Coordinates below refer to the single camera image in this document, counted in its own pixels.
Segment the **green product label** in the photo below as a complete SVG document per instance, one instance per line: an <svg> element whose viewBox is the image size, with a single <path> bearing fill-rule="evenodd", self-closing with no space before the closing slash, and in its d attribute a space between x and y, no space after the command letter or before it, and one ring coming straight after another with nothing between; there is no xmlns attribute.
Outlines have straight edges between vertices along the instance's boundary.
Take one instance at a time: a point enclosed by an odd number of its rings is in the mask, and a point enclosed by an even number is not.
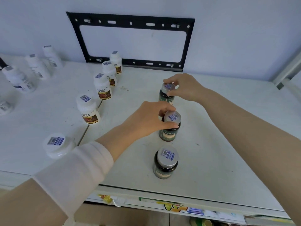
<svg viewBox="0 0 301 226"><path fill-rule="evenodd" d="M175 97L173 97L173 98L164 98L164 97L161 97L161 95L159 95L159 101L166 101L166 102L170 103L171 105L173 104L174 99L175 99Z"/></svg>
<svg viewBox="0 0 301 226"><path fill-rule="evenodd" d="M163 130L159 131L159 136L164 141L170 142L175 139L177 132L178 132L178 130L169 131L168 129L163 129Z"/></svg>

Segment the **white wall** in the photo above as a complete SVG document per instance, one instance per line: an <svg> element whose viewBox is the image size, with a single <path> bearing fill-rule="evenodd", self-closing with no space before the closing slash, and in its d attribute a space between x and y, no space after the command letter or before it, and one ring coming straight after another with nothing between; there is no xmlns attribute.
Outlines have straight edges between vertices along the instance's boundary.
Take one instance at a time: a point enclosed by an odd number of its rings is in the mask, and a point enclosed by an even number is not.
<svg viewBox="0 0 301 226"><path fill-rule="evenodd" d="M1 0L0 52L84 62L69 12L195 18L190 73L270 79L301 47L301 0Z"/></svg>

